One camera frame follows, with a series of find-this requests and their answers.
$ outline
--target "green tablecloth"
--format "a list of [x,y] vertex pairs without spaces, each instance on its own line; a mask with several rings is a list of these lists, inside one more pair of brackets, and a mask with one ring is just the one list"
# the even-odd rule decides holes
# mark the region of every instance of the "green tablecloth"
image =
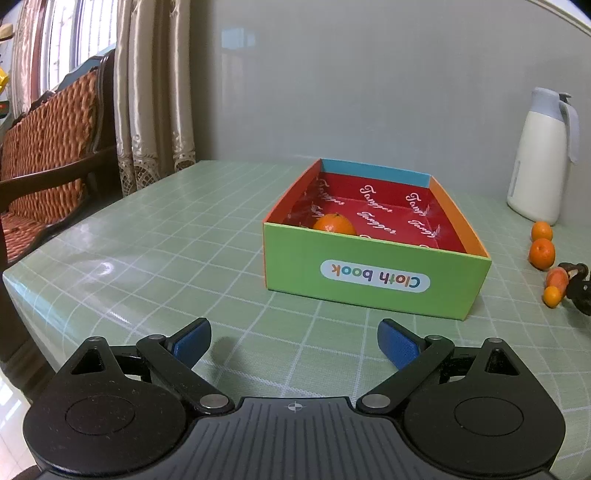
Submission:
[[[541,304],[531,222],[502,201],[452,195],[493,259],[465,322],[274,293],[263,282],[261,220],[308,165],[198,163],[63,232],[8,269],[5,284],[55,368],[88,336],[133,344],[207,317],[212,347],[195,370],[234,399],[356,399],[395,371],[376,342],[384,317],[457,345],[501,337],[564,413],[555,473],[590,474],[589,319],[570,303]],[[589,234],[556,227],[558,261],[590,262]]]

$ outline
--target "green box side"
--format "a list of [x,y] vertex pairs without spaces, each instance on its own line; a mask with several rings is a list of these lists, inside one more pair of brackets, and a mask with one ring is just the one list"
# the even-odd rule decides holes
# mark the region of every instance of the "green box side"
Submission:
[[[265,278],[270,290],[384,310],[466,318],[491,259],[357,236],[264,224]],[[421,293],[390,290],[326,278],[325,260],[421,273],[430,287]]]

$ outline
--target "curtain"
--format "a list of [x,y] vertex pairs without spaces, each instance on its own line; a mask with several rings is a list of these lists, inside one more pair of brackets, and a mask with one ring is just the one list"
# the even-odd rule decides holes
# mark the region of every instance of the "curtain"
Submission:
[[119,0],[115,130],[125,195],[195,163],[191,0]]
[[41,0],[24,0],[18,14],[12,44],[11,88],[8,92],[12,116],[17,118],[31,106],[31,70],[37,18]]

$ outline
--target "yellow object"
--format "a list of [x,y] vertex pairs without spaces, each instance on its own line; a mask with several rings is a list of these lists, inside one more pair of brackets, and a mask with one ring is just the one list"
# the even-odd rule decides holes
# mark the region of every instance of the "yellow object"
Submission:
[[542,295],[542,300],[544,300],[544,303],[551,309],[555,309],[562,301],[562,298],[562,292],[558,289],[558,287],[554,286],[546,287],[544,294]]
[[4,91],[9,80],[10,76],[8,73],[6,73],[4,70],[2,70],[2,67],[0,67],[0,93]]
[[554,232],[552,227],[546,222],[536,222],[531,228],[531,240],[536,241],[538,238],[545,238],[546,240],[552,240]]

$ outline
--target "cardboard box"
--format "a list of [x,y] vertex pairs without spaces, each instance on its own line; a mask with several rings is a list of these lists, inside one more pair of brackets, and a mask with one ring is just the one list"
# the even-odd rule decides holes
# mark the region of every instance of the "cardboard box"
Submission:
[[[327,213],[358,236],[311,229]],[[463,320],[491,266],[435,178],[363,163],[316,161],[263,234],[268,289],[384,310]]]

